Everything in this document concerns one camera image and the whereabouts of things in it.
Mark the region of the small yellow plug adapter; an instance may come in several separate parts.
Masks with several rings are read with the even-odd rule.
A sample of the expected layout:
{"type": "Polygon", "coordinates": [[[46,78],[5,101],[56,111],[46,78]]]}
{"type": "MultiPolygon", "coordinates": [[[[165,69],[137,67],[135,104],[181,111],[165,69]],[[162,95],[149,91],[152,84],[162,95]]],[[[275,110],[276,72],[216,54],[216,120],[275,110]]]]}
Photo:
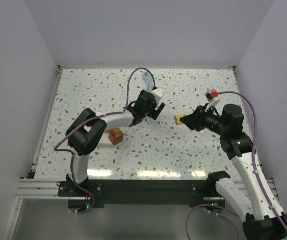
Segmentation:
{"type": "Polygon", "coordinates": [[[186,114],[178,114],[178,115],[175,115],[175,116],[174,116],[175,124],[176,124],[177,126],[183,125],[184,123],[181,121],[181,118],[184,118],[184,117],[186,117],[186,116],[187,116],[186,114]]]}

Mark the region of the red square plug adapter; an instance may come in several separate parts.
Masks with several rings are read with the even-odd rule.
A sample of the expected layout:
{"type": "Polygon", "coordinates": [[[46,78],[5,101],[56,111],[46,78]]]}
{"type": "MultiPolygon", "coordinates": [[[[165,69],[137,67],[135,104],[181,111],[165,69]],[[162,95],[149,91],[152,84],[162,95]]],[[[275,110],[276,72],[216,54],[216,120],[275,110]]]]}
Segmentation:
{"type": "Polygon", "coordinates": [[[110,142],[115,146],[123,142],[124,134],[119,128],[111,129],[108,133],[110,142]]]}

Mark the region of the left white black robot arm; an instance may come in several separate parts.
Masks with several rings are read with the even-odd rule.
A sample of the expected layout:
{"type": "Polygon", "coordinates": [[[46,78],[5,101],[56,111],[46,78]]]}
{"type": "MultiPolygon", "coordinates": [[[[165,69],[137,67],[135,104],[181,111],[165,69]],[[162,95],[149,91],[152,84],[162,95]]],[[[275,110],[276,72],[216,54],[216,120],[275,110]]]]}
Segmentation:
{"type": "Polygon", "coordinates": [[[88,162],[90,154],[97,148],[106,131],[117,128],[130,128],[140,124],[146,117],[156,120],[165,103],[160,100],[166,94],[162,88],[152,92],[142,90],[138,99],[127,106],[123,112],[98,114],[90,108],[85,109],[66,132],[68,146],[74,156],[70,164],[69,190],[75,196],[87,191],[88,162]]]}

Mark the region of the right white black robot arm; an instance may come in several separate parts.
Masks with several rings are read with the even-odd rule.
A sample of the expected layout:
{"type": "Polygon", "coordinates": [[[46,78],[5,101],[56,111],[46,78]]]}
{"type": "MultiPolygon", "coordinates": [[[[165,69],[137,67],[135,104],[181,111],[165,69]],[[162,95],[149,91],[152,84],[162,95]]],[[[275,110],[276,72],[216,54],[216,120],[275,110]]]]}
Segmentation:
{"type": "Polygon", "coordinates": [[[217,115],[214,108],[198,106],[180,121],[192,131],[205,129],[219,135],[221,148],[241,176],[246,193],[235,186],[225,171],[210,173],[203,188],[209,195],[221,195],[242,220],[248,240],[287,238],[287,213],[279,204],[253,151],[252,139],[243,131],[244,114],[235,104],[224,106],[217,115]]]}

